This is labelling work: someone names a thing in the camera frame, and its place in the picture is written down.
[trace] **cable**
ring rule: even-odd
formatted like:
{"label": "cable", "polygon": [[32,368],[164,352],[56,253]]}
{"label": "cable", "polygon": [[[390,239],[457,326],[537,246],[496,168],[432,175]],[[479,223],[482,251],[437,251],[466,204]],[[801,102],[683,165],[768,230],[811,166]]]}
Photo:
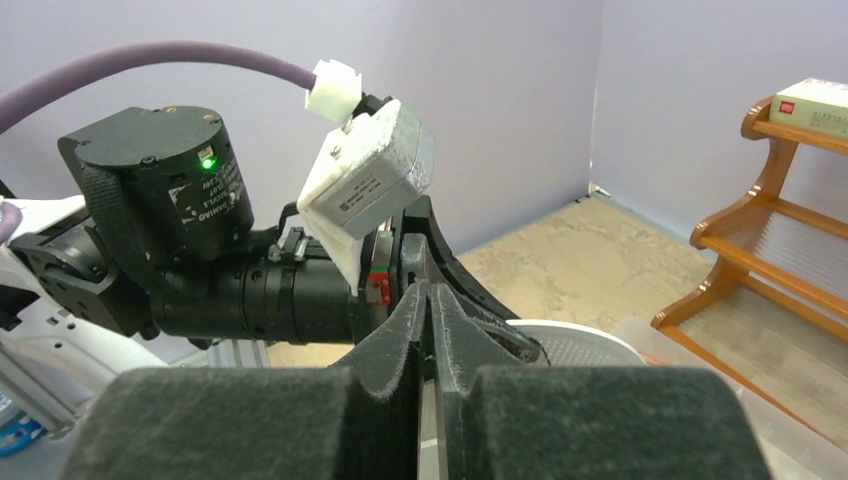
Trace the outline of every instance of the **cable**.
{"label": "cable", "polygon": [[74,60],[0,96],[0,134],[65,95],[98,80],[157,63],[217,63],[265,73],[306,90],[315,74],[271,55],[209,42],[189,40],[117,47]]}

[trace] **transparent plastic box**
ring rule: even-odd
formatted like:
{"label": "transparent plastic box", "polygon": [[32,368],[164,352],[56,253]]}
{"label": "transparent plastic box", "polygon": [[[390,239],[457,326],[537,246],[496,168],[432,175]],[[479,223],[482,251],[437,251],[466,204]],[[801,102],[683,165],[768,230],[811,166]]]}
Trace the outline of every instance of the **transparent plastic box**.
{"label": "transparent plastic box", "polygon": [[848,453],[654,330],[647,321],[627,320],[612,334],[633,346],[650,363],[704,367],[717,372],[736,393],[775,478],[848,478]]}

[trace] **green led light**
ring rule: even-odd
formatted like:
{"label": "green led light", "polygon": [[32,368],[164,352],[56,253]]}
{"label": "green led light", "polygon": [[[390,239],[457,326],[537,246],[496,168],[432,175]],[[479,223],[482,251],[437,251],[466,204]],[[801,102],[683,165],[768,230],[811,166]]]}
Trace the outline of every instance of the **green led light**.
{"label": "green led light", "polygon": [[217,159],[215,157],[206,157],[206,158],[204,158],[203,160],[200,161],[200,166],[204,170],[211,170],[212,167],[215,166],[216,161],[217,161]]}

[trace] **label on motor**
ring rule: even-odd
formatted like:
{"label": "label on motor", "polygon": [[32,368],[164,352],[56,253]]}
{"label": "label on motor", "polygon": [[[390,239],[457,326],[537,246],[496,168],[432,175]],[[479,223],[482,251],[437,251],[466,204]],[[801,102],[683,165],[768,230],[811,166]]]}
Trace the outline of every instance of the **label on motor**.
{"label": "label on motor", "polygon": [[343,198],[342,202],[339,204],[339,210],[347,213],[348,210],[355,208],[356,205],[365,200],[366,197],[370,197],[382,185],[383,184],[380,183],[380,180],[373,174],[368,175],[363,180],[357,182],[356,185],[353,185],[351,189],[346,192],[348,197]]}
{"label": "label on motor", "polygon": [[183,225],[206,222],[235,208],[245,194],[244,181],[235,159],[216,173],[168,190]]}

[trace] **floor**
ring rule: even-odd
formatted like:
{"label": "floor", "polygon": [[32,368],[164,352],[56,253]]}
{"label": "floor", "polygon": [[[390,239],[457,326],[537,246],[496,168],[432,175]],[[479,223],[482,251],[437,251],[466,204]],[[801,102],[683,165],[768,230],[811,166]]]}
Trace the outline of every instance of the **floor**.
{"label": "floor", "polygon": [[[612,331],[646,323],[690,292],[712,260],[603,199],[587,199],[461,257],[522,318]],[[848,349],[753,294],[720,302],[684,330],[848,450]],[[346,346],[276,345],[280,366],[323,366]]]}

